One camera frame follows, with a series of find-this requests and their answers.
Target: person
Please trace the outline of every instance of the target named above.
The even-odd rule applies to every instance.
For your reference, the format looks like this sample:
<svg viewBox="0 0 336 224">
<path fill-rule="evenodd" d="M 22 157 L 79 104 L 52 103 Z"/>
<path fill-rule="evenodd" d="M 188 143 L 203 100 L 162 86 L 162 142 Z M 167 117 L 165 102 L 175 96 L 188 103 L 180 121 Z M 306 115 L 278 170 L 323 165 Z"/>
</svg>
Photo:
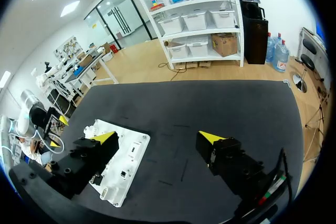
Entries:
<svg viewBox="0 0 336 224">
<path fill-rule="evenodd" d="M 37 143 L 36 140 L 22 137 L 18 137 L 18 140 L 22 152 L 30 159 L 38 162 L 41 166 L 45 166 L 52 160 L 53 153 L 51 151 L 44 152 L 43 154 L 40 154 L 38 150 L 35 151 Z"/>
</svg>

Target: desk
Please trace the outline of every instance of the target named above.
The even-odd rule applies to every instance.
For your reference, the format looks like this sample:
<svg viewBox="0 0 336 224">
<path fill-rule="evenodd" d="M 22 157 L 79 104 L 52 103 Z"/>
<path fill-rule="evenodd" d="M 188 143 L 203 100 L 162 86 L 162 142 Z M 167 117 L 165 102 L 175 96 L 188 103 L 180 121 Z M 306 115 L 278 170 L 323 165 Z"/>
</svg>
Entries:
<svg viewBox="0 0 336 224">
<path fill-rule="evenodd" d="M 87 185 L 73 201 L 106 215 L 133 220 L 220 223 L 240 203 L 219 176 L 213 176 L 195 148 L 198 130 L 233 136 L 246 153 L 270 172 L 285 148 L 293 195 L 302 170 L 303 136 L 299 110 L 288 85 L 277 81 L 174 81 L 93 87 L 62 134 L 65 151 L 95 119 L 151 136 L 123 206 L 100 200 Z M 288 191 L 277 200 L 280 212 Z"/>
<path fill-rule="evenodd" d="M 99 81 L 110 81 L 110 80 L 113 80 L 114 84 L 118 84 L 118 81 L 117 79 L 114 77 L 114 75 L 111 73 L 110 69 L 106 66 L 105 62 L 101 59 L 102 57 L 104 56 L 104 54 L 100 54 L 98 55 L 97 57 L 95 57 L 93 59 L 93 61 L 88 64 L 86 67 L 84 67 L 84 69 L 82 70 L 82 72 L 75 76 L 74 74 L 72 74 L 66 81 L 65 83 L 69 83 L 72 88 L 81 96 L 83 97 L 82 93 L 77 90 L 77 88 L 73 85 L 73 81 L 75 80 L 80 80 L 81 77 L 83 77 L 86 72 L 92 68 L 92 66 L 94 66 L 97 62 L 99 62 L 101 64 L 101 66 L 103 67 L 103 69 L 106 71 L 106 73 L 109 75 L 109 78 L 105 78 L 105 79 L 100 79 L 100 80 L 95 80 L 95 81 L 92 81 L 92 84 L 95 86 L 96 85 L 96 82 L 99 82 Z M 88 87 L 88 89 L 91 88 L 91 84 L 88 83 L 85 79 L 81 79 L 82 82 Z"/>
</svg>

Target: stool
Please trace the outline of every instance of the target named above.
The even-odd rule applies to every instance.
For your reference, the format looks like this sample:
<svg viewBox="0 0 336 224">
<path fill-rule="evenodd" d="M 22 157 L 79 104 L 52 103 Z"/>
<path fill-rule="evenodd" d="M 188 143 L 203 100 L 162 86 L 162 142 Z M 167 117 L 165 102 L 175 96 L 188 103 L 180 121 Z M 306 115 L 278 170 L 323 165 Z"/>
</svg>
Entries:
<svg viewBox="0 0 336 224">
<path fill-rule="evenodd" d="M 315 46 L 307 39 L 303 39 L 303 46 L 308 49 L 313 55 L 316 55 L 317 51 L 315 49 Z M 311 71 L 315 70 L 315 65 L 314 62 L 305 54 L 301 55 L 301 61 L 296 59 L 297 62 L 305 65 L 307 68 L 309 68 Z M 302 92 L 306 93 L 307 91 L 307 85 L 306 82 L 304 81 L 304 77 L 306 76 L 307 69 L 306 67 L 304 68 L 304 71 L 302 73 L 302 77 L 299 76 L 298 74 L 293 75 L 293 82 L 295 86 Z"/>
</svg>

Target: white storage bin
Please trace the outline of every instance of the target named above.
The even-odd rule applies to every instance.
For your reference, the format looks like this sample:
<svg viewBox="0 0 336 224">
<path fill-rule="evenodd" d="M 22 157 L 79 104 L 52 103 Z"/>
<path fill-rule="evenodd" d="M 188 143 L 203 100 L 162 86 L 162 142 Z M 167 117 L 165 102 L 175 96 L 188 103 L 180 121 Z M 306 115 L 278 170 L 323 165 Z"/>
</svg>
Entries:
<svg viewBox="0 0 336 224">
<path fill-rule="evenodd" d="M 206 57 L 208 56 L 208 42 L 206 35 L 193 36 L 188 38 L 187 46 L 193 57 Z"/>
<path fill-rule="evenodd" d="M 187 58 L 189 56 L 189 49 L 186 46 L 187 38 L 173 39 L 167 46 L 168 51 L 172 54 L 172 58 L 181 59 Z"/>
<path fill-rule="evenodd" d="M 204 30 L 206 29 L 205 13 L 206 10 L 196 9 L 187 15 L 182 15 L 181 17 L 187 24 L 189 31 Z"/>
<path fill-rule="evenodd" d="M 217 28 L 234 28 L 234 10 L 209 10 Z"/>
<path fill-rule="evenodd" d="M 180 14 L 172 14 L 167 18 L 163 18 L 158 22 L 162 29 L 165 32 L 165 35 L 169 34 L 177 34 L 182 32 L 183 30 L 183 23 Z"/>
<path fill-rule="evenodd" d="M 111 60 L 113 58 L 113 55 L 111 52 L 109 52 L 108 54 L 105 54 L 103 57 L 102 57 L 102 60 L 104 62 L 108 62 L 109 60 Z"/>
</svg>

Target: ceiling light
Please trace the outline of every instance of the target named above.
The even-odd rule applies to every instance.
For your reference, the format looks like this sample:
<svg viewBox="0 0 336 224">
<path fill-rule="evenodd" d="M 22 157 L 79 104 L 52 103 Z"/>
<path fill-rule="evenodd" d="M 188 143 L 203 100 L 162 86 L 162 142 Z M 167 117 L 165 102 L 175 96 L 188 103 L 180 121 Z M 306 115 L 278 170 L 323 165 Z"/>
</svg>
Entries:
<svg viewBox="0 0 336 224">
<path fill-rule="evenodd" d="M 76 9 L 76 7 L 77 7 L 78 4 L 79 4 L 79 1 L 76 1 L 76 2 L 73 2 L 73 3 L 69 4 L 69 5 L 67 5 L 66 7 L 64 7 L 64 9 L 63 9 L 63 11 L 61 13 L 61 17 L 63 17 L 65 15 L 73 12 Z"/>
<path fill-rule="evenodd" d="M 4 75 L 2 76 L 1 80 L 0 80 L 0 89 L 2 89 L 6 82 L 8 81 L 8 78 L 10 77 L 11 72 L 5 71 Z"/>
</svg>

